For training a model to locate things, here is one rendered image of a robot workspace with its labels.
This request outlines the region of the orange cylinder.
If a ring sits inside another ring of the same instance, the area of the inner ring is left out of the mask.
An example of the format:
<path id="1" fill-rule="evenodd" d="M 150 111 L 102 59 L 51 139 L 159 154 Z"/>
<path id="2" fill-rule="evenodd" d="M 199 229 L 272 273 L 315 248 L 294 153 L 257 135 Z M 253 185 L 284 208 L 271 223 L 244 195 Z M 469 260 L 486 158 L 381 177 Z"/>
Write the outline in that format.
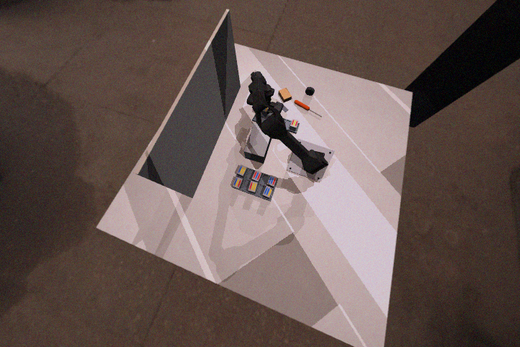
<path id="1" fill-rule="evenodd" d="M 310 110 L 310 111 L 314 112 L 313 110 L 310 109 L 309 106 L 303 104 L 302 102 L 299 102 L 298 100 L 295 100 L 295 104 L 299 105 L 300 107 L 302 107 L 306 110 Z M 316 112 L 314 112 L 314 113 L 316 113 Z M 318 114 L 318 113 L 316 113 L 316 114 Z M 322 117 L 322 115 L 320 115 L 320 114 L 318 114 L 318 115 Z"/>

